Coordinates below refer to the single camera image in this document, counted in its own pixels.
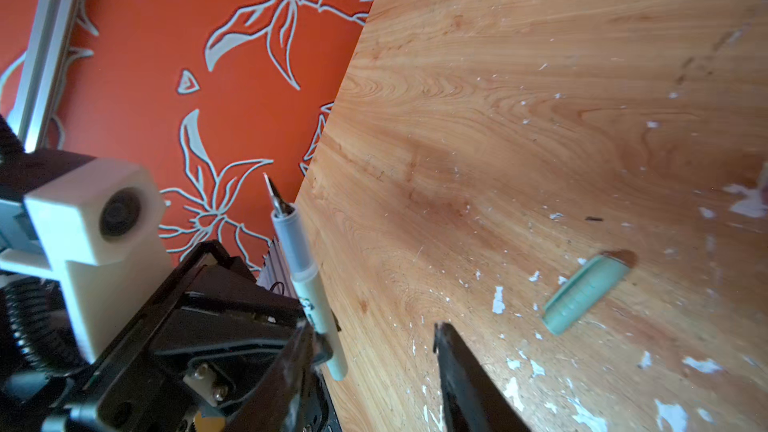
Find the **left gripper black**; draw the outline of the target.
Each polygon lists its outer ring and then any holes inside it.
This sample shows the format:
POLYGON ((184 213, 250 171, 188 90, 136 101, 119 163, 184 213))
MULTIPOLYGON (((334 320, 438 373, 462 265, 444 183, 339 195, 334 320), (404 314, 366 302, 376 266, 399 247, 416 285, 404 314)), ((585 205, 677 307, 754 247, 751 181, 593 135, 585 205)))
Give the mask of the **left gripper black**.
MULTIPOLYGON (((240 258, 204 242, 78 377, 42 429, 191 431, 196 415, 225 427, 303 321, 311 326, 296 299, 259 286, 240 258)), ((315 331, 313 344, 316 379, 303 431, 332 431, 336 412, 321 371, 331 350, 315 331)))

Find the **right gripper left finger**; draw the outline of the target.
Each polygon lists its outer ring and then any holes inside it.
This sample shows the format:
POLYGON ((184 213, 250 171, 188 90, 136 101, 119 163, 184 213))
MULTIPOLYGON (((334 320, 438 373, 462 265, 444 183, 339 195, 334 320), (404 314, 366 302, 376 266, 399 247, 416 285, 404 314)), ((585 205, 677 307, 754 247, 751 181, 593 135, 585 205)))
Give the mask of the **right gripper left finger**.
POLYGON ((315 383, 314 330, 299 324, 257 387, 224 431, 303 431, 306 398, 315 383))

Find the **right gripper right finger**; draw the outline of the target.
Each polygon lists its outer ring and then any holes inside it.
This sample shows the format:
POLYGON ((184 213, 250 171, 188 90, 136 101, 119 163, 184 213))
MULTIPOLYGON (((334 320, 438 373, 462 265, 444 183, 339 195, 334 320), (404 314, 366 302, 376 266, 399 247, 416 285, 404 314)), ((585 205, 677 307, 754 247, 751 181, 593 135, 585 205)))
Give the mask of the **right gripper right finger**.
POLYGON ((435 324, 433 352, 446 431, 530 431, 452 324, 435 324))

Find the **green pen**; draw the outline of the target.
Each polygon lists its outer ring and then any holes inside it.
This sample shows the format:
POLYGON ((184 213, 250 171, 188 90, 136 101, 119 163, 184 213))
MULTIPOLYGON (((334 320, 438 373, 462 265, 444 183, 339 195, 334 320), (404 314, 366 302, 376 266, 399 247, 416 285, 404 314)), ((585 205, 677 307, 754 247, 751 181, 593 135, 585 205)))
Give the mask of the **green pen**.
POLYGON ((342 381, 348 363, 337 323, 325 286, 302 223, 298 206, 284 200, 271 178, 263 174, 273 211, 270 214, 285 257, 290 279, 307 320, 330 346, 331 357, 325 362, 331 377, 342 381))

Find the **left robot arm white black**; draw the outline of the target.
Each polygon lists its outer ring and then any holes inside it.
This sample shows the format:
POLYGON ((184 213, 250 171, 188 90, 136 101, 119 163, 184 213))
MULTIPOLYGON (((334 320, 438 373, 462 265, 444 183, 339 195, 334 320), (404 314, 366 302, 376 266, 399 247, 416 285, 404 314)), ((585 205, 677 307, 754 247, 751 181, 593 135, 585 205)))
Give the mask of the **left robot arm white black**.
POLYGON ((147 171, 1 129, 5 431, 337 431, 344 375, 295 206, 269 188, 292 294, 216 241, 178 264, 147 171))

